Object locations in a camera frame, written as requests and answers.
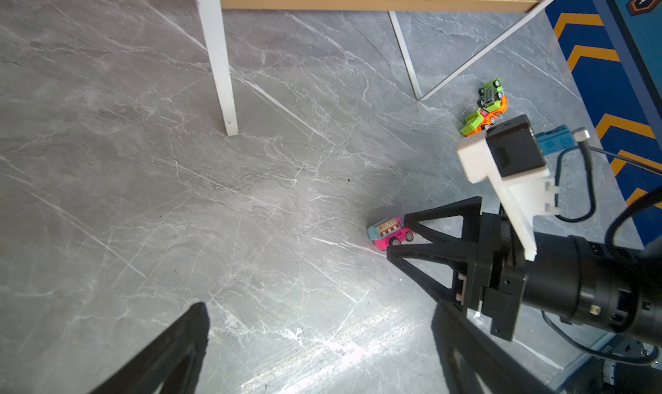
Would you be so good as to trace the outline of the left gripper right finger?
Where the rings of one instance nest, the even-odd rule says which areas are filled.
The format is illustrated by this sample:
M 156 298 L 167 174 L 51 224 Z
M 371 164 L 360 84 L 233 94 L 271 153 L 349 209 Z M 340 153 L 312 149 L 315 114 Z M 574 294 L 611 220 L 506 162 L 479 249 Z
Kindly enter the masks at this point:
M 449 392 L 551 392 L 451 304 L 437 304 L 431 329 Z

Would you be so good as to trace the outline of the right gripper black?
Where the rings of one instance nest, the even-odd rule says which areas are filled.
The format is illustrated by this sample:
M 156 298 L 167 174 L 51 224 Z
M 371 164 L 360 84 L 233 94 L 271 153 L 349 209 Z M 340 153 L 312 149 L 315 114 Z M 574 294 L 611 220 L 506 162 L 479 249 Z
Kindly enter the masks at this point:
M 506 216 L 481 214 L 481 207 L 482 198 L 471 197 L 405 215 L 405 226 L 433 243 L 390 247 L 387 259 L 436 303 L 491 318 L 490 333 L 510 342 L 526 285 L 526 259 Z

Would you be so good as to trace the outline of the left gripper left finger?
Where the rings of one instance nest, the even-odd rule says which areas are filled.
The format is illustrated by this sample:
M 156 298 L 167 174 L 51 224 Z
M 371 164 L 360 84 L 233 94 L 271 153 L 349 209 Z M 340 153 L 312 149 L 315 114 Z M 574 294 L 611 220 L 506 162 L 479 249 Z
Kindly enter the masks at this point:
M 203 366 L 210 318 L 198 302 L 94 393 L 194 393 Z

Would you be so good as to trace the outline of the pink grey toy truck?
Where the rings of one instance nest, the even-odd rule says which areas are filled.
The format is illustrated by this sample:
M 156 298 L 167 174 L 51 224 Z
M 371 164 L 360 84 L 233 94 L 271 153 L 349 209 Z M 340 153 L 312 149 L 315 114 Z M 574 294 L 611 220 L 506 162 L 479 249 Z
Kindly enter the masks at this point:
M 396 217 L 370 226 L 367 234 L 379 251 L 386 251 L 390 246 L 399 246 L 404 242 L 413 242 L 415 238 L 415 233 L 405 226 L 403 218 Z

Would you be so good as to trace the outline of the green orange toy truck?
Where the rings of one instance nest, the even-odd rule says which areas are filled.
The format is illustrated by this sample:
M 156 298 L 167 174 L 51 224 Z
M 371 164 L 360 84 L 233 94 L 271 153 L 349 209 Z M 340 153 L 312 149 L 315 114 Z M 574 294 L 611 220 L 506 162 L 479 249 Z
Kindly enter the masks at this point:
M 487 109 L 479 108 L 465 118 L 465 125 L 460 130 L 463 136 L 478 134 L 491 126 L 494 126 L 498 116 L 501 116 L 509 108 L 508 97 L 504 96 L 500 105 L 492 105 Z

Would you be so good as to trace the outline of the green toy car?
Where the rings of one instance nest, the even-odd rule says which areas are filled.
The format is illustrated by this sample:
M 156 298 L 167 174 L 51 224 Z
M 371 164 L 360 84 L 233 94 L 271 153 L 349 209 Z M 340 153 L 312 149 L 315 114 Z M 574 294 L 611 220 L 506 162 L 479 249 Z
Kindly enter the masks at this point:
M 503 85 L 500 78 L 495 78 L 479 89 L 478 106 L 481 109 L 493 111 L 501 107 L 503 101 Z

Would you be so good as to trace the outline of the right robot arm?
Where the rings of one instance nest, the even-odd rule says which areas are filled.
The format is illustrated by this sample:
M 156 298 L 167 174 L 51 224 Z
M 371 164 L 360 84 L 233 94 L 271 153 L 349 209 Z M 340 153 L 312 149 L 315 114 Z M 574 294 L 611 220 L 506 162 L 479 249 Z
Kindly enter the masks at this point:
M 615 244 L 629 218 L 659 204 L 660 190 L 635 200 L 610 225 L 603 242 L 537 233 L 537 253 L 527 260 L 504 211 L 482 211 L 480 197 L 405 216 L 422 237 L 415 245 L 391 245 L 388 261 L 438 303 L 491 319 L 491 333 L 511 341 L 522 305 L 545 321 L 588 325 L 649 344 L 635 360 L 653 363 L 661 348 L 661 246 L 645 251 Z

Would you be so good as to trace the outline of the yellow wooden two-tier shelf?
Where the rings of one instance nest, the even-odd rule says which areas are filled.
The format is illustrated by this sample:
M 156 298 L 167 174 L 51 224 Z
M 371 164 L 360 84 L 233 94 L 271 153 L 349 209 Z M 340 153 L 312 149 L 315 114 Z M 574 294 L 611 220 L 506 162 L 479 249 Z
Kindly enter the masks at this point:
M 360 37 L 378 52 L 398 47 L 404 68 L 410 76 L 415 96 L 424 99 L 410 61 L 409 50 L 398 23 L 398 13 L 405 14 L 521 14 L 522 19 L 451 73 L 455 78 L 515 31 L 523 28 L 553 0 L 194 0 L 203 28 L 203 38 L 210 57 L 217 86 L 224 128 L 229 136 L 238 135 L 234 93 L 230 83 L 230 65 L 223 12 L 247 26 L 249 32 L 265 32 L 278 20 L 296 22 L 300 29 L 321 33 L 322 37 L 341 38 L 342 49 L 354 49 L 352 41 Z

